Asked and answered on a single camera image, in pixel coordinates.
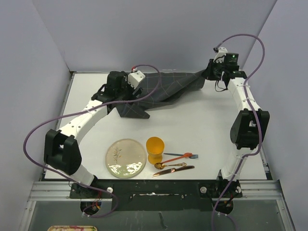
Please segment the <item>dark grey checked cloth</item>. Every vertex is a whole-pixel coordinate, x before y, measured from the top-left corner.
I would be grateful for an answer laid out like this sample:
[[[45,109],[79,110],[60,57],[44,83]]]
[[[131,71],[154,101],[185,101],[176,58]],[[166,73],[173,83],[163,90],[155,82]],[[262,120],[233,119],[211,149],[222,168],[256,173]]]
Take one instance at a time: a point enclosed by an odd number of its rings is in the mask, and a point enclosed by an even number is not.
[[[171,105],[186,92],[200,90],[204,83],[202,71],[162,73],[161,83],[151,96],[135,103],[117,104],[115,107],[122,118],[148,119],[150,115],[147,110]]]

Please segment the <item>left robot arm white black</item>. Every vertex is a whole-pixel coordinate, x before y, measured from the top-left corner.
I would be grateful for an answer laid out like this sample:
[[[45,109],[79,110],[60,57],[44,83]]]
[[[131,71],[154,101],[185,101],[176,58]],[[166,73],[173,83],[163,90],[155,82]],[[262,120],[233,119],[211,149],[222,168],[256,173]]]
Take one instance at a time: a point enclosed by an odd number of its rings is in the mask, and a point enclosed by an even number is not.
[[[97,194],[98,185],[93,182],[95,176],[81,163],[79,144],[92,127],[112,111],[113,101],[136,99],[141,93],[137,87],[144,79],[145,74],[141,71],[130,74],[124,71],[110,72],[107,82],[93,94],[83,114],[77,115],[58,130],[49,130],[45,136],[45,164],[82,183],[81,192],[88,198]]]

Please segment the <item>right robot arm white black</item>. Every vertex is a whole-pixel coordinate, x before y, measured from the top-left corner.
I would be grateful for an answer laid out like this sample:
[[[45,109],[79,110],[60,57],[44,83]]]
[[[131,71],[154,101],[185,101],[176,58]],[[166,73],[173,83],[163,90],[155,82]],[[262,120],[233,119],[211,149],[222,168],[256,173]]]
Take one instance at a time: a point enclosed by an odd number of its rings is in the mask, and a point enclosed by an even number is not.
[[[218,182],[214,185],[215,193],[221,197],[231,192],[231,183],[240,178],[247,158],[260,151],[270,119],[269,112],[262,110],[255,101],[246,81],[246,73],[239,68],[238,57],[237,53],[219,48],[215,58],[209,60],[202,73],[206,80],[216,84],[224,83],[224,90],[230,92],[238,110],[230,129],[230,140],[234,148],[219,171]]]

